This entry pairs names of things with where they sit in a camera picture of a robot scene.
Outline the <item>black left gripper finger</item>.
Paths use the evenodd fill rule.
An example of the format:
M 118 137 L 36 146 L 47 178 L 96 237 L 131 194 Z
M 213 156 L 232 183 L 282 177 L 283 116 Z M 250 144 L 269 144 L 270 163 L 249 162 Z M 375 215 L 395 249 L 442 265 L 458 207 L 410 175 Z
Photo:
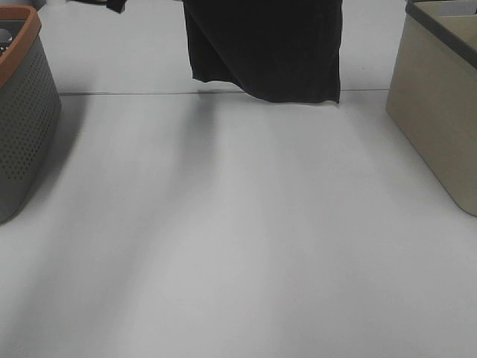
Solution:
M 116 13 L 122 13 L 127 0 L 106 0 L 106 7 Z

